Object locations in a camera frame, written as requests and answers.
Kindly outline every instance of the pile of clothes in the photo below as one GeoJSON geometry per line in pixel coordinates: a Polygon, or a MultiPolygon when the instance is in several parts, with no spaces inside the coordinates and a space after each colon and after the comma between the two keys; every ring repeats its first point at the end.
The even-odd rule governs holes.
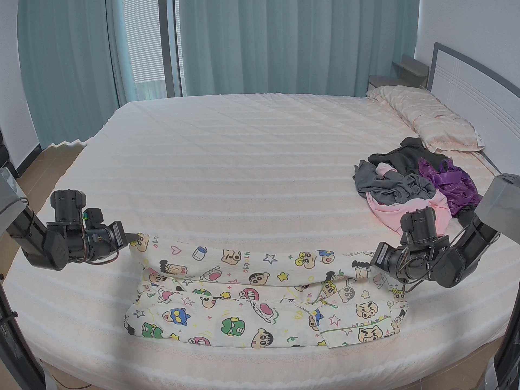
{"type": "Polygon", "coordinates": [[[452,217],[465,227],[482,199],[467,172],[447,156],[427,150],[419,137],[407,137],[401,147],[361,160],[353,178],[375,216],[400,234],[401,216],[426,206],[435,210],[438,235],[446,232],[452,217]]]}

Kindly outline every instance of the star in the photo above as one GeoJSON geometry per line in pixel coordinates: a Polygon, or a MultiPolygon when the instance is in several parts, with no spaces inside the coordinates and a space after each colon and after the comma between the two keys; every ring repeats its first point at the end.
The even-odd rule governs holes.
{"type": "Polygon", "coordinates": [[[280,273],[278,276],[277,276],[278,280],[280,280],[281,282],[283,282],[284,280],[288,280],[289,279],[289,274],[288,273],[280,273]]]}
{"type": "Polygon", "coordinates": [[[267,262],[269,264],[272,264],[273,262],[277,262],[278,260],[275,259],[276,254],[265,254],[265,258],[262,260],[263,262],[267,262]]]}
{"type": "Polygon", "coordinates": [[[334,324],[336,324],[336,326],[339,327],[338,322],[341,321],[341,319],[338,318],[338,317],[336,316],[336,314],[334,314],[334,315],[332,315],[332,316],[329,318],[329,321],[330,321],[330,325],[334,325],[334,324]]]}

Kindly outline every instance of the yellow star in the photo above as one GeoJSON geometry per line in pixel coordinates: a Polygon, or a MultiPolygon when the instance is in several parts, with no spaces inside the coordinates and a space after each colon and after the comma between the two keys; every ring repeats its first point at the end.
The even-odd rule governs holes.
{"type": "Polygon", "coordinates": [[[284,273],[284,272],[282,272],[282,273],[280,273],[280,274],[277,276],[277,278],[278,278],[281,282],[283,282],[284,280],[288,280],[288,279],[289,279],[289,274],[288,274],[288,273],[284,273]]]}

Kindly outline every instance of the cartoon print shirt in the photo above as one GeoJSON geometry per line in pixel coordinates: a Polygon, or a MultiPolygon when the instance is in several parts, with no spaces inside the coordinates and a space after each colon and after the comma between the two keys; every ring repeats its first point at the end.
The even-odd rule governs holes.
{"type": "Polygon", "coordinates": [[[402,288],[371,267],[371,253],[332,250],[251,255],[139,234],[144,267],[129,334],[250,348],[380,339],[400,331],[402,288]]]}

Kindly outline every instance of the nightstand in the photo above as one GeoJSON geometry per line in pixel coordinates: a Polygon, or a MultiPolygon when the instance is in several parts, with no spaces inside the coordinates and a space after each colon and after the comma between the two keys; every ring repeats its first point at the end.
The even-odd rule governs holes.
{"type": "Polygon", "coordinates": [[[407,87],[426,87],[429,67],[408,55],[401,57],[401,62],[392,62],[392,67],[398,78],[391,76],[370,75],[368,77],[368,90],[383,85],[406,85],[407,87]]]}

